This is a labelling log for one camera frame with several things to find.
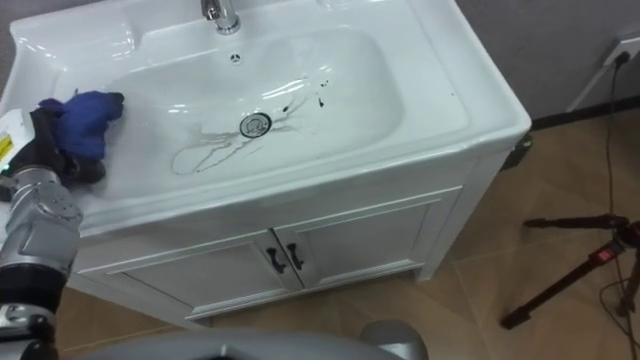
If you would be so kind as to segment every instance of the sink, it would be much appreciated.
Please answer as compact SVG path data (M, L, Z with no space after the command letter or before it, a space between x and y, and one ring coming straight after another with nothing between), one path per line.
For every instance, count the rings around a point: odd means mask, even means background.
M199 0L112 0L14 22L0 113L122 92L84 234L455 154L530 119L443 0L241 0L221 36Z
M214 50L133 71L107 89L127 98L109 132L109 178L161 180L107 181L101 195L110 198L238 181L352 152L392 133L404 112L382 51L349 28ZM252 114L271 121L262 136L240 130Z

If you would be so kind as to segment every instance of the drain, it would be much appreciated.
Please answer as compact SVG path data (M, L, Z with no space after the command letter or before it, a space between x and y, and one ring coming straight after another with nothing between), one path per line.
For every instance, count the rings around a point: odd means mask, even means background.
M271 118L265 113L255 113L242 119L240 133L249 139L258 138L271 130Z

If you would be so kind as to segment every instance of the wall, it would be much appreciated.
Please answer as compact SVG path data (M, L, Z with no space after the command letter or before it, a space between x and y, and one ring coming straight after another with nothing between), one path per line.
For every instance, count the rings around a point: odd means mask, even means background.
M96 1L0 0L0 84L6 82L13 62L11 21ZM596 73L613 39L640 32L638 0L458 0L458 4L533 118L564 112ZM603 77L582 106L607 101L608 79ZM640 95L640 58L620 73L618 89L619 98Z

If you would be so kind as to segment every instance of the tiled floor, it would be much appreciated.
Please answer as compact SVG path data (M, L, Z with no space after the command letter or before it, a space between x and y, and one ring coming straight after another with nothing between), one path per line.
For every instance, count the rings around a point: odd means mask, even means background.
M616 210L640 219L640 111L620 114L615 129ZM614 280L612 266L539 309L529 323L513 331L497 324L506 311L607 240L600 231L520 226L532 217L606 211L605 134L606 119L536 132L530 155L498 176L431 281L416 284L401 274L223 315L215 326L355 337L372 320L396 318L420 331L433 360L630 358L625 337L598 302L598 290ZM623 255L626 271L632 260L633 254ZM615 290L605 295L609 304L615 303ZM122 339L179 331L72 290L65 294L59 330L65 356Z

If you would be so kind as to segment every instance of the tripod leg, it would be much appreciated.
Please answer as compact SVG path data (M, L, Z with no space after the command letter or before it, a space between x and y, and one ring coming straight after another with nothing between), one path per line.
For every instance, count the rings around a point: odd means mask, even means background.
M624 293L620 299L620 304L616 308L616 313L621 317L627 317L629 312L636 311L635 298L640 288L640 249L636 250L636 261L631 270L631 276L624 288Z
M564 229L617 229L629 224L629 219L611 214L600 216L563 218L563 219L531 219L523 223L526 227Z
M582 279L591 271L615 259L618 255L622 254L624 250L624 247L615 240L606 243L598 250L589 254L589 258L585 262L573 269L560 280L556 281L533 299L529 300L529 302L505 316L500 320L500 325L507 330L511 330L531 319L531 312L533 310L551 300L551 298L573 285L576 281Z

